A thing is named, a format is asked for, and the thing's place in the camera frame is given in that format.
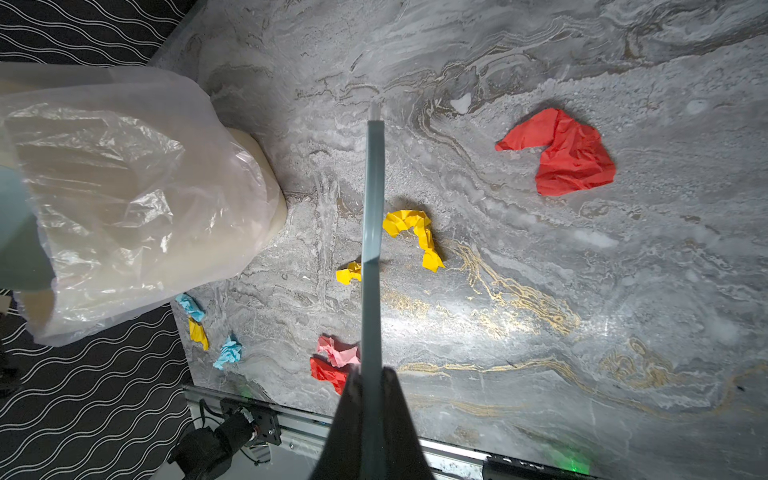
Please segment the aluminium front rail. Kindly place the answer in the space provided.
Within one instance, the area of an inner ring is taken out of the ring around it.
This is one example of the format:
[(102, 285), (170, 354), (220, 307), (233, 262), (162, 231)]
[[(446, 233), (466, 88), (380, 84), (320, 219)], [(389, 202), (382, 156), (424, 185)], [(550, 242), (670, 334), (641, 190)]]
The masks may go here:
[[(259, 428), (257, 441), (279, 450), (318, 459), (330, 430), (327, 415), (280, 406), (275, 403), (187, 385), (188, 403), (197, 407), (205, 401), (209, 416), (225, 416), (246, 407), (253, 412)], [(561, 469), (514, 457), (458, 447), (447, 443), (420, 440), (426, 461), (437, 479), (588, 479), (579, 468)]]

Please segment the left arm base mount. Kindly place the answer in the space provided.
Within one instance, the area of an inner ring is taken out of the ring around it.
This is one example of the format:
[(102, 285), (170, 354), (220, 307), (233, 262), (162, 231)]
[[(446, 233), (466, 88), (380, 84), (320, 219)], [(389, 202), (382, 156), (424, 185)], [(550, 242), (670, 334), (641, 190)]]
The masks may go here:
[(218, 479), (242, 454), (254, 465), (265, 461), (253, 452), (282, 443), (277, 413), (254, 401), (223, 398), (217, 409), (201, 397), (194, 402), (198, 415), (170, 450), (167, 463), (185, 479)]

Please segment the yellow paper scrap left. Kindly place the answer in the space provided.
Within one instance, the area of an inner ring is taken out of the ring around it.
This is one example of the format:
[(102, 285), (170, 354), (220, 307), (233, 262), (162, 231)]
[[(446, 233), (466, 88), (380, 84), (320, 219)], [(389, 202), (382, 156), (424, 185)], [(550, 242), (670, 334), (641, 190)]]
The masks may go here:
[(190, 339), (202, 346), (204, 351), (208, 351), (210, 348), (209, 340), (205, 332), (204, 327), (192, 317), (188, 318), (188, 329)]

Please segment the teal dustpan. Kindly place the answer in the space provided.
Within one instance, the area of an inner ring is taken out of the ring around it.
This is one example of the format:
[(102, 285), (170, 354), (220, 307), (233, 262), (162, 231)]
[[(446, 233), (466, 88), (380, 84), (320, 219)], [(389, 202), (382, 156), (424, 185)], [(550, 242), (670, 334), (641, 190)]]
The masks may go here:
[(1, 167), (1, 287), (13, 291), (50, 288), (54, 271), (38, 236), (21, 175)]

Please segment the clear plastic bin liner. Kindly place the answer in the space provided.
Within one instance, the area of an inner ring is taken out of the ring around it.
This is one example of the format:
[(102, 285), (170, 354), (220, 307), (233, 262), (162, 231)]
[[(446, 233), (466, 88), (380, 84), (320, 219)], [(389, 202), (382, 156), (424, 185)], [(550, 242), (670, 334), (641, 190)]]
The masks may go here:
[(63, 346), (240, 274), (286, 220), (258, 143), (191, 79), (1, 66), (1, 284)]

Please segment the pink paper scrap centre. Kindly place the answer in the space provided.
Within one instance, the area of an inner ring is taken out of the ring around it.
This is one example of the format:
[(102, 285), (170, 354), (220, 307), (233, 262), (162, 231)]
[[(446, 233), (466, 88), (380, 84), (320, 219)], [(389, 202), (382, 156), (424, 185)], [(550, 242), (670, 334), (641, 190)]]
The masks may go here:
[(333, 336), (321, 335), (317, 341), (317, 352), (325, 354), (334, 368), (361, 364), (359, 347), (346, 344)]

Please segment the blue paper scrap near left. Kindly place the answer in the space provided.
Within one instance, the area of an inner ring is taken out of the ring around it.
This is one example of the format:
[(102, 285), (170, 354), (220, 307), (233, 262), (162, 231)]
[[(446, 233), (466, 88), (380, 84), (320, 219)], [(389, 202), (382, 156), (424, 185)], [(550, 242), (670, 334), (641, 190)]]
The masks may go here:
[(224, 370), (228, 364), (236, 364), (242, 359), (243, 347), (234, 334), (230, 334), (221, 347), (219, 356), (213, 366), (217, 370)]

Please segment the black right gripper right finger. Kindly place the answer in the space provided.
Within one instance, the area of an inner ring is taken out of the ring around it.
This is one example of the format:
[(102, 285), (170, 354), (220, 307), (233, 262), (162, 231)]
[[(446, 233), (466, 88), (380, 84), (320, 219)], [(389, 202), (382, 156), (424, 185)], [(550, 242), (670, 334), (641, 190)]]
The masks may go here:
[(386, 479), (433, 480), (396, 372), (381, 377)]

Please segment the red paper scrap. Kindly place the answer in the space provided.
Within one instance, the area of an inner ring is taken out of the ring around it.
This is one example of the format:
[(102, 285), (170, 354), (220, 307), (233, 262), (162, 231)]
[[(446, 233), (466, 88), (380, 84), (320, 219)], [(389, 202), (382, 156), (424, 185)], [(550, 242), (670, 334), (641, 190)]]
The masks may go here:
[(548, 108), (511, 129), (497, 151), (543, 149), (535, 176), (536, 191), (546, 197), (591, 190), (614, 181), (616, 165), (600, 133), (566, 112)]
[(334, 367), (329, 361), (318, 356), (312, 356), (309, 362), (314, 379), (330, 383), (337, 394), (343, 394), (351, 372), (349, 367)]

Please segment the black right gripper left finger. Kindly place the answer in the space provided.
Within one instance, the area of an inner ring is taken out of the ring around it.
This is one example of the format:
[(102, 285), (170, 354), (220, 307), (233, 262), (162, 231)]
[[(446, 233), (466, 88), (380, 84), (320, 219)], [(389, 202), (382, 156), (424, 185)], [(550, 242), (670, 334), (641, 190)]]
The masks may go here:
[(324, 448), (310, 476), (312, 480), (355, 480), (361, 469), (363, 387), (353, 371), (337, 406)]

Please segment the cream plastic waste bin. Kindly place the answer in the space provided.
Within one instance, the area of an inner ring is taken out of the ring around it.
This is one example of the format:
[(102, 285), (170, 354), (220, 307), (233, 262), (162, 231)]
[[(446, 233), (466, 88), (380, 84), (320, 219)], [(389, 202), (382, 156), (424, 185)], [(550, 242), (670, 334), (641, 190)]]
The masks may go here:
[(232, 277), (276, 231), (276, 182), (237, 130), (41, 133), (17, 141), (15, 157), (55, 275), (15, 295), (48, 332), (120, 321)]

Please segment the red paper scrap far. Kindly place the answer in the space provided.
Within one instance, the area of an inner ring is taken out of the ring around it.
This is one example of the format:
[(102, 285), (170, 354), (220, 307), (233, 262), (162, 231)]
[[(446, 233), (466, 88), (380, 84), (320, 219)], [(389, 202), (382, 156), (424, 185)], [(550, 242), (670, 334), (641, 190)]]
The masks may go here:
[(600, 133), (566, 112), (548, 108), (511, 129), (497, 151), (543, 149), (535, 176), (536, 191), (546, 197), (591, 190), (614, 181), (616, 165)]

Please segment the yellow paper scrap flat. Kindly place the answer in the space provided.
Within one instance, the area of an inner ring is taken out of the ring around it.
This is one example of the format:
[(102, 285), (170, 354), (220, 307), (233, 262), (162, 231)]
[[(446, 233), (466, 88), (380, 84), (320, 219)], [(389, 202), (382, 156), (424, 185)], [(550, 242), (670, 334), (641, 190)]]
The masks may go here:
[(362, 281), (362, 265), (358, 262), (350, 262), (346, 267), (335, 272), (336, 280), (344, 285), (349, 285), (352, 281)]

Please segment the blue paper scrap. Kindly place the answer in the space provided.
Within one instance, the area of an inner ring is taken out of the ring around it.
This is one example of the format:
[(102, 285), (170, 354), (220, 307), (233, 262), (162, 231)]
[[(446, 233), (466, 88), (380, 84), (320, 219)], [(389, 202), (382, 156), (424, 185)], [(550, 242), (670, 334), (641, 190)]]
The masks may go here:
[(198, 305), (196, 300), (187, 293), (181, 293), (175, 297), (175, 301), (181, 306), (186, 315), (196, 323), (201, 323), (205, 317), (205, 312)]
[(234, 334), (230, 334), (221, 347), (219, 356), (213, 366), (217, 370), (224, 370), (228, 364), (236, 364), (242, 359), (243, 347)]

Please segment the teal hand brush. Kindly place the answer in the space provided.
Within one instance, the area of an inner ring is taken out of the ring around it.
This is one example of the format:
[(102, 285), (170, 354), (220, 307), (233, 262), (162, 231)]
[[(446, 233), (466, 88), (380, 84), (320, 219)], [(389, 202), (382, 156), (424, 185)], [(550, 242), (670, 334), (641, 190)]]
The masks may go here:
[(385, 123), (381, 105), (374, 101), (367, 122), (367, 150), (362, 227), (362, 338), (361, 377), (362, 479), (383, 479), (383, 407), (381, 374), (382, 335), (380, 305), (380, 255), (385, 190)]

